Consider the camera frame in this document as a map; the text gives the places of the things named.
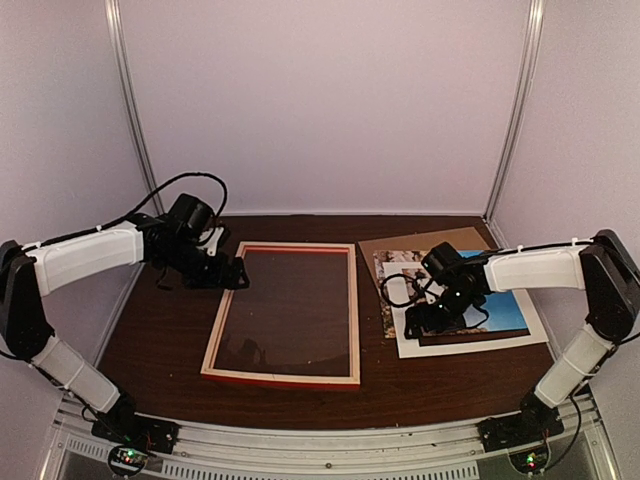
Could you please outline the white mat board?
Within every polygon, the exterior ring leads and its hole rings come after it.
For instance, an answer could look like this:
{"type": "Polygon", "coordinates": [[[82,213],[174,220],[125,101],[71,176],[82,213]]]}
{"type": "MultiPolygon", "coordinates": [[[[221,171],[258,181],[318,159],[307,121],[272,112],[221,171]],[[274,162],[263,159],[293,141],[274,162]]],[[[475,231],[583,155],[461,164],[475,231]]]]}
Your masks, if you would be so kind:
{"type": "Polygon", "coordinates": [[[432,357],[444,355],[456,355],[476,353],[491,350],[500,350],[541,344],[548,341],[548,337],[542,321],[526,291],[516,290],[512,293],[522,310],[525,320],[529,325],[531,334],[525,337],[506,338],[499,340],[483,341],[478,343],[457,343],[448,345],[421,346],[418,339],[406,339],[404,337],[405,317],[396,318],[396,328],[399,330],[396,339],[398,356],[401,358],[432,357]]]}

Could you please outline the wooden picture frame red edge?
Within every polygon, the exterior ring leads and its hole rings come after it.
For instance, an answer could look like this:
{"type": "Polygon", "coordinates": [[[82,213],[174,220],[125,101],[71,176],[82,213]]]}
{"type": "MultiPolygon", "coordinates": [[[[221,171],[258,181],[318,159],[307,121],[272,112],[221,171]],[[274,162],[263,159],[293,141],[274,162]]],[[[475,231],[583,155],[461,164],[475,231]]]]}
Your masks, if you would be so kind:
{"type": "Polygon", "coordinates": [[[360,386],[352,244],[244,241],[250,285],[223,293],[200,374],[279,388],[360,386]]]}

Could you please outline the clear acrylic sheet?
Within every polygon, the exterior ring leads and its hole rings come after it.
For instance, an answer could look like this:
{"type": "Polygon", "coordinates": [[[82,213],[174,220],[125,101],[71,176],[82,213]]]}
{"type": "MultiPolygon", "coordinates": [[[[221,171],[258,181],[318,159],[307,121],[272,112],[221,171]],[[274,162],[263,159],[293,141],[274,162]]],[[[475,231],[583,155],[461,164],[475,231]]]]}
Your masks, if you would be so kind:
{"type": "Polygon", "coordinates": [[[244,263],[250,286],[231,296],[211,367],[349,378],[349,250],[256,246],[244,263]]]}

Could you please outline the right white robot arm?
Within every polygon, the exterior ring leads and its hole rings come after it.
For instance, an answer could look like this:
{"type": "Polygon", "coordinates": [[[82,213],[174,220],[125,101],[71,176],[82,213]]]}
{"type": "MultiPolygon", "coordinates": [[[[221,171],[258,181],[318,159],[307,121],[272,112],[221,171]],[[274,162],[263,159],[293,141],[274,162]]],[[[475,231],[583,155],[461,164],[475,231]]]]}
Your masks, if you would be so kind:
{"type": "Polygon", "coordinates": [[[551,410],[637,336],[633,329],[639,315],[639,268],[610,229],[588,239],[468,257],[442,242],[421,264],[429,282],[441,290],[430,303],[409,305],[404,335],[411,340],[427,332],[444,332],[469,308],[482,308],[491,295],[551,289],[584,293],[583,327],[520,403],[521,412],[512,423],[519,440],[535,440],[550,426],[551,410]]]}

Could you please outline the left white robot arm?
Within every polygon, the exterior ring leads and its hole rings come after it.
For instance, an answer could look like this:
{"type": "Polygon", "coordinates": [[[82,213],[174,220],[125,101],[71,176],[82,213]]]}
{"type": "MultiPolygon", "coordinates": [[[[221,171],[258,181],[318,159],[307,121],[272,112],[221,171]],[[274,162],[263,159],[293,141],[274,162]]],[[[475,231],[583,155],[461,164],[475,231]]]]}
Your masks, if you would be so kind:
{"type": "Polygon", "coordinates": [[[181,194],[159,217],[134,213],[112,226],[22,246],[1,247],[1,337],[10,356],[52,377],[101,415],[123,444],[137,442],[144,424],[125,393],[61,340],[46,319],[42,299],[88,277],[140,263],[178,272],[193,289],[245,289],[241,258],[219,247],[228,231],[214,210],[181,194]]]}

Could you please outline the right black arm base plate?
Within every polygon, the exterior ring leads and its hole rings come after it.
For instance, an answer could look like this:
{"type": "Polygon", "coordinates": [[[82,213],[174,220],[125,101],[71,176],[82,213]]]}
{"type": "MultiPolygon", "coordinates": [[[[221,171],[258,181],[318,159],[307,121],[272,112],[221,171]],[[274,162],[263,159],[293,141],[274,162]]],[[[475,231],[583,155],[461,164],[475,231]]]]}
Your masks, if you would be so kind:
{"type": "Polygon", "coordinates": [[[546,438],[562,434],[565,430],[558,413],[539,423],[527,419],[523,413],[503,417],[490,417],[477,424],[483,449],[486,453],[512,450],[528,444],[542,443],[546,438]]]}

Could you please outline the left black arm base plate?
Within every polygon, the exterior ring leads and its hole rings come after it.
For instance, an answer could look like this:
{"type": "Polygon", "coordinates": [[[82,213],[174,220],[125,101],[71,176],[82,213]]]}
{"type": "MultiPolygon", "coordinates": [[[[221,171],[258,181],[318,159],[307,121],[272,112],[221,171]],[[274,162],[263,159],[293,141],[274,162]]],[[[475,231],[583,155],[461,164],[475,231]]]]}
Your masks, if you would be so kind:
{"type": "Polygon", "coordinates": [[[96,420],[91,434],[143,452],[172,454],[179,430],[180,427],[175,422],[136,415],[132,433],[118,435],[114,429],[109,429],[100,420],[96,420]]]}

